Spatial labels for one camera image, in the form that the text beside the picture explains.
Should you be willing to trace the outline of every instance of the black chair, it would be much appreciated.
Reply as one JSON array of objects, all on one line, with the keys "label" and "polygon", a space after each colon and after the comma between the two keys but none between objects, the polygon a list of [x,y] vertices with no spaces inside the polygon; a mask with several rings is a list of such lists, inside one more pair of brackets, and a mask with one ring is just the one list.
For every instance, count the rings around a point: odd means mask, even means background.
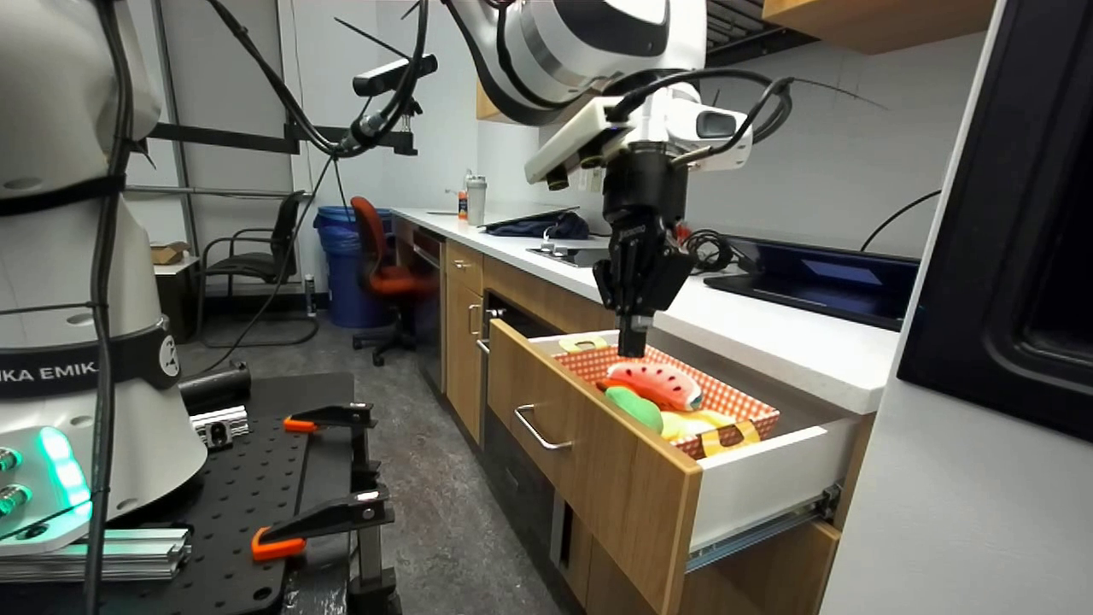
[{"label": "black chair", "polygon": [[[201,282],[198,286],[198,322],[197,339],[209,348],[231,348],[233,343],[210,342],[205,340],[202,328],[204,327],[204,299],[205,285],[212,275],[227,275],[227,296],[232,297],[232,281],[235,275],[244,277],[258,277],[268,284],[278,282],[284,283],[289,277],[296,274],[296,253],[292,245],[292,234],[296,227],[296,213],[299,203],[304,200],[304,191],[295,191],[283,201],[278,208],[277,222],[272,228],[243,228],[230,237],[220,237],[209,241],[201,253]],[[269,233],[267,237],[245,237],[247,233]],[[228,244],[227,258],[209,264],[209,253],[216,244]],[[269,244],[269,251],[248,251],[246,253],[235,253],[236,241],[265,243]],[[280,317],[278,321],[299,321],[307,322],[310,327],[303,336],[293,340],[240,343],[239,348],[256,346],[295,346],[303,344],[315,338],[319,331],[318,320],[312,317]]]}]

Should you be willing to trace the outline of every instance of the gray floor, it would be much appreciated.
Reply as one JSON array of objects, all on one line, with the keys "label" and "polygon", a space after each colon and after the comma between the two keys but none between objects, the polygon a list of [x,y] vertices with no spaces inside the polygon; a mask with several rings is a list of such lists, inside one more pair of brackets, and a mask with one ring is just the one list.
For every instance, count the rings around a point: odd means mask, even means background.
[{"label": "gray floor", "polygon": [[[301,327],[261,326],[252,335],[261,340]],[[227,339],[238,328],[213,323],[209,332],[214,340]],[[351,372],[356,401],[376,405],[379,425],[369,445],[383,461],[383,481],[396,507],[396,522],[384,529],[384,559],[396,567],[407,615],[562,614],[467,442],[419,375],[413,354],[391,352],[387,365],[376,368],[371,352],[354,352],[350,338],[350,331],[324,321],[306,344],[244,348],[233,358],[246,362],[255,378]],[[183,371],[195,374],[223,353],[181,346]]]}]

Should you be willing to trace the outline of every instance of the blue trash bin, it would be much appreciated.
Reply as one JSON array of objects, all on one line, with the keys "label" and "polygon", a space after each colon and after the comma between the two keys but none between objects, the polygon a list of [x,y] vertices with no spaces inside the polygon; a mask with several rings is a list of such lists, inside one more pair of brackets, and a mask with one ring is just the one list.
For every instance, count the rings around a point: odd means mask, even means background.
[{"label": "blue trash bin", "polygon": [[[377,209],[384,230],[391,232],[391,212]],[[374,329],[389,326],[393,317],[388,306],[364,291],[357,279],[361,267],[361,238],[356,234],[353,210],[340,205],[320,206],[315,216],[319,243],[327,255],[327,285],[330,287],[330,321],[345,329]]]}]

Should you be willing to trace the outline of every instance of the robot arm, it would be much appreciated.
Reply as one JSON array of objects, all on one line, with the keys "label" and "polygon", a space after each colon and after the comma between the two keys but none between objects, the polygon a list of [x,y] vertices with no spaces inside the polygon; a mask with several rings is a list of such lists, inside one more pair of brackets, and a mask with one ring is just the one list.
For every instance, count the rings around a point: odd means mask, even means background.
[{"label": "robot arm", "polygon": [[744,114],[702,104],[674,83],[628,114],[622,94],[705,62],[705,0],[445,0],[497,109],[528,125],[553,121],[589,90],[591,99],[528,162],[529,182],[568,186],[568,174],[604,166],[603,217],[611,258],[593,268],[600,296],[620,330],[619,353],[645,354],[657,310],[667,310],[691,272],[675,240],[693,164],[682,154],[736,142],[707,168],[738,168],[752,130]]}]

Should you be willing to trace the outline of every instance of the green led light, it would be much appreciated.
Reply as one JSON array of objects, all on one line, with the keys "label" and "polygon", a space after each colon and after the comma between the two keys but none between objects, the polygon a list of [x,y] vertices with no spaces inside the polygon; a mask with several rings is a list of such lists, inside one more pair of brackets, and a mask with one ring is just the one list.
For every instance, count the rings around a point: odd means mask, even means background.
[{"label": "green led light", "polygon": [[80,515],[90,516],[91,490],[83,470],[72,454],[68,438],[60,430],[45,427],[39,434],[42,450],[49,460],[54,483],[64,492],[68,506],[77,507]]}]

